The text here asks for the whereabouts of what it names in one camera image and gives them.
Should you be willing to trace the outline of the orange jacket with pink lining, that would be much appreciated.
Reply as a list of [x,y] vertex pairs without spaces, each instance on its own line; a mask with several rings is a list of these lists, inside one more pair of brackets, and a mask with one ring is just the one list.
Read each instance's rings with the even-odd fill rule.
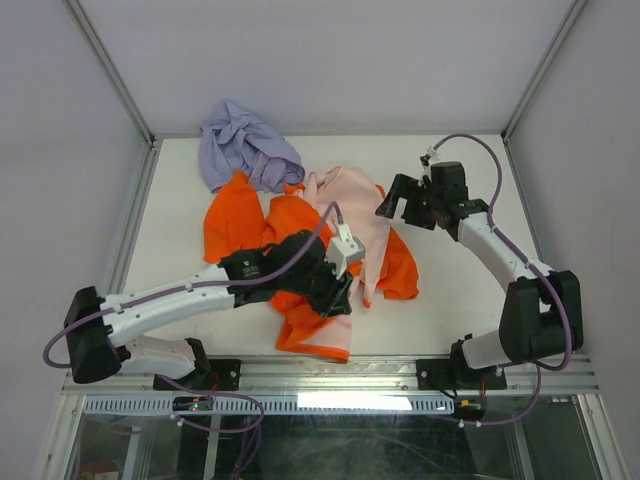
[[236,173],[215,195],[203,221],[204,259],[215,264],[240,251],[283,250],[286,259],[303,253],[284,275],[300,279],[305,266],[317,266],[336,237],[338,218],[360,240],[365,256],[348,265],[353,277],[351,303],[370,307],[376,295],[413,300],[419,294],[419,271],[410,250],[388,219],[376,215],[385,198],[382,186],[358,169],[337,166],[313,172],[307,183],[286,186],[264,210],[244,173]]

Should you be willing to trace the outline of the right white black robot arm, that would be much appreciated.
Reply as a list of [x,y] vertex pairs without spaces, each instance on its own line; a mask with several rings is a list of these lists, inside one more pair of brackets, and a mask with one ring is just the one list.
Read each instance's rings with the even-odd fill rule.
[[584,343],[577,276],[527,257],[499,229],[490,205],[470,198],[459,162],[437,163],[419,179],[396,175],[377,215],[393,218],[399,200],[406,202],[401,215],[406,224],[446,231],[481,261],[505,293],[495,330],[452,345],[450,381],[469,387],[490,367],[534,363],[546,368],[545,358],[553,355],[563,357],[558,366],[565,368]]

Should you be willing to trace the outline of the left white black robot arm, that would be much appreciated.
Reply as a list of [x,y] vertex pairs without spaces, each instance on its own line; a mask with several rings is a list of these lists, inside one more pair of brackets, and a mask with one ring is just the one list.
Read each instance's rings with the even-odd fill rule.
[[268,303],[278,293],[302,297],[321,318],[348,315],[353,282],[348,266],[364,253],[349,233],[324,243],[302,230],[144,292],[101,296],[95,287],[85,287],[74,294],[64,320],[72,378],[83,385],[119,373],[149,373],[201,387],[211,370],[202,342],[164,340],[151,331],[209,312]]

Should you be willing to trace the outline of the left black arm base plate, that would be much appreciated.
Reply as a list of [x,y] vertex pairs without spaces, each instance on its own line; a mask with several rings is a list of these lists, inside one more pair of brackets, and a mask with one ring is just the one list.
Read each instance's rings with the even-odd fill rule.
[[239,388],[241,361],[232,358],[196,358],[194,362],[183,361],[177,366],[164,367],[155,374],[154,391],[172,391],[164,377],[171,378],[182,387],[191,390],[233,392]]

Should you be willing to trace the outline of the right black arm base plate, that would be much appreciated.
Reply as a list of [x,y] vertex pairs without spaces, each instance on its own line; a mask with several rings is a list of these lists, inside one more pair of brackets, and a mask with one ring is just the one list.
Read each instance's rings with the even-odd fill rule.
[[415,366],[420,391],[480,390],[482,386],[488,391],[507,389],[505,375],[497,375],[495,367],[474,370],[457,365],[448,358],[418,359]]

